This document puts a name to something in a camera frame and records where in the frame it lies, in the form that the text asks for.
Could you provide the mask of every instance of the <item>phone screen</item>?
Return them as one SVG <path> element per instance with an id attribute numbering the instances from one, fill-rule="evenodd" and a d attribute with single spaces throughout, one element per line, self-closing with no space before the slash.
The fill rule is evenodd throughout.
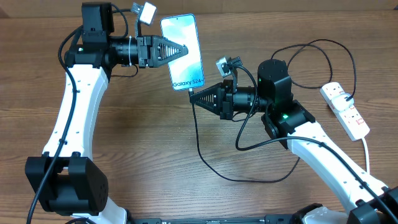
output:
<path id="1" fill-rule="evenodd" d="M 196 88 L 205 84 L 200 57 L 197 25 L 193 14 L 164 18 L 160 22 L 163 36 L 188 48 L 188 54 L 169 62 L 174 90 Z"/>

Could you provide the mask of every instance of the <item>black cable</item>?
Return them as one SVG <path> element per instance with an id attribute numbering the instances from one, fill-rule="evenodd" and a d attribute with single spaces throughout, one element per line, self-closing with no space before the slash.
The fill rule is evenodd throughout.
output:
<path id="1" fill-rule="evenodd" d="M 332 67 L 331 67 L 330 59 L 329 59 L 329 57 L 327 56 L 326 52 L 325 52 L 322 48 L 320 48 L 320 47 L 318 47 L 318 46 L 316 46 L 316 45 L 312 45 L 311 43 L 308 43 L 308 44 L 295 44 L 295 45 L 291 45 L 291 46 L 288 46 L 288 47 L 284 47 L 284 48 L 282 48 L 282 49 L 279 49 L 279 50 L 275 51 L 275 52 L 272 54 L 271 60 L 274 58 L 274 55 L 275 55 L 277 52 L 280 52 L 280 51 L 286 50 L 286 49 L 290 49 L 290 48 L 292 48 L 292 47 L 302 47 L 302 48 L 301 48 L 300 50 L 298 50 L 298 51 L 292 56 L 292 58 L 289 60 L 289 62 L 288 62 L 288 64 L 287 64 L 287 69 L 289 69 L 289 65 L 290 65 L 290 63 L 292 62 L 293 58 L 294 58 L 297 54 L 299 54 L 299 53 L 303 50 L 304 47 L 307 47 L 307 46 L 309 46 L 309 47 L 315 47 L 316 49 L 318 49 L 319 51 L 321 51 L 321 52 L 324 54 L 324 56 L 326 57 L 326 60 L 328 61 L 329 69 L 330 69 L 330 77 L 329 77 L 329 80 L 328 80 L 327 83 L 330 83 L 330 82 L 331 82 L 331 79 L 332 79 L 332 77 L 333 77 L 333 69 L 332 69 Z M 303 86 L 303 85 L 300 85 L 300 84 L 296 83 L 296 82 L 293 81 L 293 80 L 292 80 L 292 83 L 293 83 L 294 85 L 297 85 L 297 86 L 299 86 L 299 87 L 301 87 L 301 88 L 306 88 L 306 89 L 319 89 L 319 88 L 322 88 L 322 86 L 315 86 L 315 87 L 314 87 L 314 86 Z"/>
<path id="2" fill-rule="evenodd" d="M 253 100 L 253 102 L 256 102 L 256 101 L 257 101 L 257 97 L 258 97 L 258 94 L 257 94 L 258 90 L 257 90 L 257 83 L 256 83 L 254 77 L 251 75 L 251 73 L 249 72 L 249 70 L 246 69 L 245 67 L 243 67 L 242 65 L 232 65 L 232 67 L 234 67 L 234 68 L 240 68 L 241 70 L 244 70 L 244 71 L 247 73 L 247 75 L 249 76 L 249 78 L 251 79 L 251 81 L 253 82 L 253 85 L 254 85 L 254 100 Z M 250 112 L 248 113 L 248 115 L 246 116 L 245 120 L 243 121 L 243 124 L 242 124 L 242 126 L 241 126 L 241 129 L 239 130 L 239 133 L 238 133 L 238 135 L 236 136 L 235 147 L 236 147 L 236 149 L 239 150 L 239 151 L 245 151 L 244 148 L 240 148 L 240 147 L 239 147 L 239 139 L 241 138 L 243 129 L 244 129 L 244 127 L 246 126 L 246 123 L 248 122 L 248 120 L 249 120 L 249 118 L 250 118 L 250 115 L 253 113 L 253 110 L 254 110 L 255 105 L 256 105 L 255 103 L 252 104 L 252 106 L 251 106 L 251 108 L 250 108 Z"/>
<path id="3" fill-rule="evenodd" d="M 122 11 L 122 12 L 131 12 L 131 9 L 120 9 L 120 11 Z M 113 10 L 112 11 L 113 14 L 118 13 L 118 12 L 119 12 L 118 10 Z"/>
<path id="4" fill-rule="evenodd" d="M 137 65 L 133 65 L 136 68 L 136 73 L 133 75 L 111 75 L 111 77 L 122 77 L 122 78 L 132 78 L 138 74 L 138 67 Z"/>
<path id="5" fill-rule="evenodd" d="M 217 174 L 219 177 L 225 179 L 225 180 L 229 180 L 229 181 L 233 181 L 233 182 L 249 182 L 249 183 L 262 183 L 262 184 L 271 184 L 271 183 L 277 183 L 280 182 L 284 179 L 286 179 L 290 174 L 292 174 L 292 172 L 294 171 L 294 169 L 296 168 L 297 164 L 300 161 L 300 158 L 297 159 L 296 163 L 294 164 L 293 168 L 290 170 L 290 172 L 288 174 L 286 174 L 284 177 L 277 179 L 277 180 L 236 180 L 236 179 L 230 179 L 227 178 L 221 174 L 219 174 L 216 170 L 214 170 L 214 168 L 212 168 L 207 162 L 206 160 L 203 158 L 203 156 L 200 153 L 200 148 L 199 148 L 199 134 L 198 134 L 198 121 L 197 121 L 197 115 L 195 112 L 195 104 L 192 103 L 192 112 L 193 112 L 193 120 L 195 122 L 195 131 L 197 134 L 197 148 L 198 148 L 198 154 L 200 159 L 203 161 L 204 164 L 206 164 L 207 167 L 209 167 L 215 174 Z"/>
<path id="6" fill-rule="evenodd" d="M 293 57 L 290 59 L 289 63 L 287 64 L 287 67 L 289 67 L 289 65 L 290 65 L 291 61 L 293 60 L 293 58 L 294 58 L 297 54 L 299 54 L 306 46 L 308 46 L 308 45 L 310 45 L 310 44 L 312 44 L 312 43 L 318 42 L 318 41 L 332 42 L 332 43 L 334 43 L 334 44 L 339 45 L 340 47 L 344 48 L 344 49 L 347 51 L 349 57 L 351 58 L 351 61 L 352 61 L 352 63 L 353 63 L 353 70 L 354 70 L 354 89 L 353 89 L 353 93 L 351 94 L 351 96 L 348 97 L 348 98 L 346 99 L 347 101 L 349 101 L 350 99 L 352 99 L 352 98 L 354 97 L 354 94 L 355 94 L 355 91 L 356 91 L 356 66 L 355 66 L 355 60 L 354 60 L 353 55 L 352 55 L 351 52 L 346 48 L 346 46 L 344 46 L 343 44 L 341 44 L 341 43 L 339 43 L 339 42 L 337 42 L 337 41 L 334 41 L 334 40 L 329 40 L 329 39 L 317 39 L 317 40 L 313 40 L 313 41 L 309 42 L 308 44 L 303 45 L 302 48 L 299 49 L 299 50 L 293 55 Z M 274 55 L 275 55 L 277 52 L 280 52 L 281 50 L 285 50 L 285 49 L 287 49 L 287 48 L 283 48 L 283 49 L 279 49 L 279 50 L 275 51 L 275 52 L 272 54 L 271 59 L 273 59 Z M 294 85 L 297 85 L 297 86 L 302 87 L 302 88 L 311 88 L 311 87 L 308 87 L 308 86 L 299 85 L 298 83 L 295 83 L 295 82 L 293 82 L 293 81 L 292 81 L 292 83 L 293 83 Z"/>
<path id="7" fill-rule="evenodd" d="M 43 191 L 43 188 L 44 188 L 45 183 L 47 182 L 47 179 L 49 178 L 50 175 L 52 175 L 52 171 L 53 171 L 53 168 L 54 168 L 54 166 L 55 166 L 55 162 L 57 161 L 57 158 L 58 158 L 58 156 L 59 156 L 60 153 L 61 153 L 62 146 L 63 146 L 63 144 L 65 143 L 65 138 L 67 137 L 67 134 L 68 134 L 70 122 L 72 121 L 73 112 L 74 112 L 75 106 L 76 106 L 76 97 L 77 97 L 78 90 L 76 89 L 76 82 L 75 82 L 75 79 L 73 78 L 73 76 L 72 76 L 72 74 L 70 73 L 69 69 L 67 68 L 67 66 L 66 66 L 65 63 L 63 62 L 61 53 L 62 53 L 63 46 L 67 43 L 67 41 L 68 41 L 73 35 L 75 35 L 82 27 L 83 27 L 83 26 L 80 26 L 80 27 L 78 27 L 77 29 L 75 29 L 72 33 L 70 33 L 70 34 L 68 35 L 68 37 L 65 38 L 65 40 L 61 43 L 60 48 L 58 49 L 58 59 L 59 59 L 59 61 L 60 61 L 60 64 L 61 64 L 61 66 L 63 67 L 63 69 L 66 71 L 66 73 L 68 74 L 68 77 L 69 77 L 69 79 L 70 79 L 70 81 L 71 81 L 71 83 L 72 83 L 72 93 L 73 93 L 73 96 L 72 96 L 72 104 L 71 104 L 71 106 L 70 106 L 70 111 L 69 111 L 67 123 L 65 124 L 65 128 L 64 128 L 64 130 L 63 130 L 62 137 L 61 137 L 60 140 L 59 140 L 59 145 L 58 145 L 57 151 L 55 152 L 54 157 L 53 157 L 53 160 L 52 160 L 52 162 L 50 163 L 49 168 L 47 169 L 47 171 L 46 171 L 46 173 L 45 173 L 45 175 L 44 175 L 42 181 L 40 182 L 40 185 L 39 185 L 39 188 L 38 188 L 37 191 L 36 191 L 35 197 L 33 198 L 32 205 L 30 206 L 29 213 L 28 213 L 28 216 L 27 216 L 27 219 L 26 219 L 26 223 L 27 223 L 27 224 L 30 224 L 31 221 L 32 221 L 32 217 L 33 217 L 33 212 L 34 212 L 34 210 L 35 210 L 35 206 L 36 206 L 36 204 L 37 204 L 37 201 L 39 200 L 40 194 L 41 194 L 42 191 Z"/>
<path id="8" fill-rule="evenodd" d="M 73 223 L 77 223 L 77 222 L 85 222 L 85 223 L 88 223 L 88 224 L 95 224 L 95 222 L 93 222 L 89 218 L 75 218 L 75 219 L 72 219 L 70 221 L 67 221 L 65 224 L 73 224 Z"/>
<path id="9" fill-rule="evenodd" d="M 241 114 L 241 113 L 244 113 L 244 112 L 236 112 L 236 113 L 232 116 L 231 121 L 232 121 L 232 122 L 244 121 L 244 119 L 234 120 L 234 117 L 235 117 L 236 115 L 238 115 L 238 114 Z M 257 111 L 253 112 L 253 114 L 250 115 L 250 118 L 252 118 L 256 113 L 257 113 Z"/>
<path id="10" fill-rule="evenodd" d="M 123 36 L 110 36 L 110 38 L 112 38 L 112 39 L 123 39 L 123 38 L 127 37 L 127 35 L 129 35 L 129 24 L 127 23 L 127 19 L 126 19 L 126 16 L 124 15 L 123 11 L 120 10 L 120 9 L 119 9 L 115 4 L 113 4 L 113 3 L 111 3 L 111 6 L 113 6 L 113 7 L 116 9 L 116 11 L 120 12 L 120 15 L 123 16 L 124 23 L 126 24 L 126 31 L 124 32 L 124 35 L 123 35 Z"/>

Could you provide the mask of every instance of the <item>power strip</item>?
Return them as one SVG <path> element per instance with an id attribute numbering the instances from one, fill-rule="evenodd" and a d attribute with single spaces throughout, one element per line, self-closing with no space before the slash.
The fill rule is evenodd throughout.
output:
<path id="1" fill-rule="evenodd" d="M 345 94 L 339 83 L 327 83 L 321 88 L 320 92 L 352 141 L 362 139 L 370 132 L 369 126 L 354 105 L 343 111 L 336 110 L 332 99 Z"/>

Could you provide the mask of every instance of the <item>wooden table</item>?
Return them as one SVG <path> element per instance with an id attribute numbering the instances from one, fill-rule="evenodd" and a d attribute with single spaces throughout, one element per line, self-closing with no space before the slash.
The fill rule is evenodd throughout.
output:
<path id="1" fill-rule="evenodd" d="M 144 34 L 160 34 L 159 19 Z M 135 17 L 128 17 L 133 30 Z M 197 15 L 205 87 L 221 81 L 215 60 L 240 56 L 253 74 L 271 54 L 287 45 L 328 38 L 353 53 L 358 82 L 355 105 L 371 128 L 366 137 L 371 173 L 390 187 L 398 185 L 398 13 L 294 12 Z M 61 41 L 81 18 L 1 19 L 0 27 L 0 222 L 23 223 L 34 196 L 24 174 L 28 156 L 41 155 L 63 96 L 65 76 L 57 59 Z M 123 20 L 115 17 L 117 34 Z M 331 58 L 333 81 L 353 89 L 347 53 L 320 43 Z M 294 50 L 277 54 L 288 60 Z M 134 69 L 116 67 L 113 74 Z M 321 85 L 327 62 L 308 49 L 289 70 L 303 85 Z M 250 85 L 242 73 L 240 86 Z M 318 90 L 293 86 L 295 99 L 323 125 L 329 136 L 364 167 L 361 141 L 352 142 Z M 134 217 L 253 217 L 292 213 L 314 202 L 342 211 L 337 198 L 316 173 L 300 161 L 277 184 L 240 184 L 219 178 L 197 154 L 192 109 L 186 91 L 173 91 L 167 67 L 142 69 L 135 78 L 112 78 L 99 108 L 93 140 L 94 161 L 107 175 L 111 198 Z M 197 109 L 205 159 L 231 178 L 277 179 L 296 157 L 280 144 L 239 152 L 234 140 L 239 123 L 221 121 Z M 241 144 L 268 139 L 259 115 L 249 120 Z M 45 213 L 38 205 L 36 223 L 63 223 L 68 217 Z"/>

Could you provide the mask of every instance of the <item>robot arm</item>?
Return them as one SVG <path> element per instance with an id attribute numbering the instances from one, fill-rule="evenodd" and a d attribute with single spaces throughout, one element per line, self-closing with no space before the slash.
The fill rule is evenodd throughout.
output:
<path id="1" fill-rule="evenodd" d="M 231 120 L 233 112 L 249 113 L 254 107 L 256 112 L 265 112 L 261 120 L 272 139 L 284 137 L 305 137 L 323 142 L 337 153 L 363 180 L 366 185 L 382 200 L 395 216 L 398 214 L 398 187 L 389 189 L 383 182 L 365 172 L 350 159 L 322 130 L 315 118 L 297 101 L 291 93 L 292 81 L 287 73 L 285 62 L 266 60 L 259 65 L 257 72 L 257 97 L 255 87 L 236 87 L 237 73 L 234 64 L 240 64 L 240 58 L 224 57 L 217 61 L 222 77 L 234 74 L 232 80 L 224 80 L 196 94 L 190 95 L 190 102 Z M 286 149 L 301 157 L 332 189 L 338 197 L 346 214 L 314 210 L 310 207 L 299 211 L 294 219 L 311 222 L 320 218 L 321 223 L 379 223 L 380 215 L 386 211 L 353 176 L 346 166 L 329 150 L 303 139 L 281 139 Z"/>
<path id="2" fill-rule="evenodd" d="M 365 172 L 351 158 L 349 158 L 323 131 L 318 122 L 307 122 L 295 128 L 293 134 L 288 136 L 300 136 L 313 138 L 326 143 L 335 152 L 337 152 L 363 179 L 369 187 L 377 194 L 382 195 L 384 187 L 383 182 Z M 287 140 L 288 148 L 293 154 L 302 158 L 329 186 L 343 205 L 346 213 L 357 207 L 356 202 L 363 200 L 369 202 L 373 196 L 364 189 L 347 168 L 329 151 L 320 147 L 318 144 L 303 140 Z"/>
<path id="3" fill-rule="evenodd" d="M 45 174 L 51 172 L 38 196 L 46 212 L 86 217 L 97 224 L 129 221 L 127 210 L 108 197 L 108 180 L 93 162 L 92 140 L 98 107 L 115 65 L 137 64 L 140 68 L 156 68 L 188 54 L 186 46 L 156 35 L 141 35 L 141 22 L 147 25 L 152 22 L 155 6 L 134 4 L 132 11 L 138 14 L 136 36 L 112 38 L 111 3 L 82 5 L 83 27 L 79 34 L 83 43 L 77 44 L 78 36 L 75 36 L 65 54 L 65 64 L 76 83 L 76 106 L 62 150 L 58 157 L 54 157 L 73 99 L 68 75 L 57 122 L 42 156 L 28 157 L 25 164 L 25 174 L 35 192 Z M 170 54 L 167 49 L 176 51 Z M 53 161 L 53 170 L 48 170 Z M 68 174 L 60 175 L 63 170 Z"/>

